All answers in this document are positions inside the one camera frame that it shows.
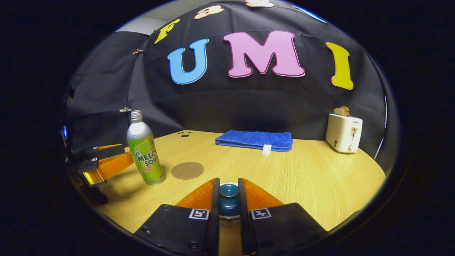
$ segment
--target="white toaster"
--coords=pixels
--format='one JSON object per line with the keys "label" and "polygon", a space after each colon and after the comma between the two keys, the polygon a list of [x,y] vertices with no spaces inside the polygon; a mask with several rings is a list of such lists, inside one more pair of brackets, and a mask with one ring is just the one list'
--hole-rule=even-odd
{"label": "white toaster", "polygon": [[325,140],[338,152],[355,153],[362,134],[360,118],[329,114]]}

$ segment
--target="bottle label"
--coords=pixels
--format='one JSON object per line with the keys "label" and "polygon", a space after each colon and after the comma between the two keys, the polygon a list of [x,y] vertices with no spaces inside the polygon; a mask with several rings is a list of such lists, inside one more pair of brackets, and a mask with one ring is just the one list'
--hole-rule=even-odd
{"label": "bottle label", "polygon": [[128,145],[144,181],[149,185],[161,183],[165,177],[155,149],[153,136],[130,139]]}

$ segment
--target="towel tag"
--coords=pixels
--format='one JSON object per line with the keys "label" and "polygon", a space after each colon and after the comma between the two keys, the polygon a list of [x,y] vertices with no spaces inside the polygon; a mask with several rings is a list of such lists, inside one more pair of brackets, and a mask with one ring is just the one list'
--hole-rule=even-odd
{"label": "towel tag", "polygon": [[270,151],[272,150],[272,145],[264,145],[264,148],[262,149],[262,154],[263,155],[270,155]]}

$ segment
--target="blue letter u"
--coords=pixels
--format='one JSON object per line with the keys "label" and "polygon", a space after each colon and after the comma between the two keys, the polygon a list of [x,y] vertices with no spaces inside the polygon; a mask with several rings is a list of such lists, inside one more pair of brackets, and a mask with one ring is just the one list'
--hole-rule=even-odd
{"label": "blue letter u", "polygon": [[190,49],[194,50],[194,59],[196,60],[196,65],[190,72],[185,72],[183,70],[182,54],[185,51],[185,48],[178,48],[169,53],[167,59],[169,60],[171,77],[175,83],[192,83],[204,75],[207,70],[207,55],[205,52],[205,45],[207,43],[208,39],[204,38],[190,44]]}

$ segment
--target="melon soda bottle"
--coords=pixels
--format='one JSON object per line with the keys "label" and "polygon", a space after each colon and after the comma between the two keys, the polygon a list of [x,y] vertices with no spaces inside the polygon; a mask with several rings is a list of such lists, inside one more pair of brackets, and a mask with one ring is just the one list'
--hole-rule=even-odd
{"label": "melon soda bottle", "polygon": [[142,119],[141,110],[131,111],[131,125],[126,133],[134,163],[148,185],[158,185],[165,175],[158,159],[152,130]]}

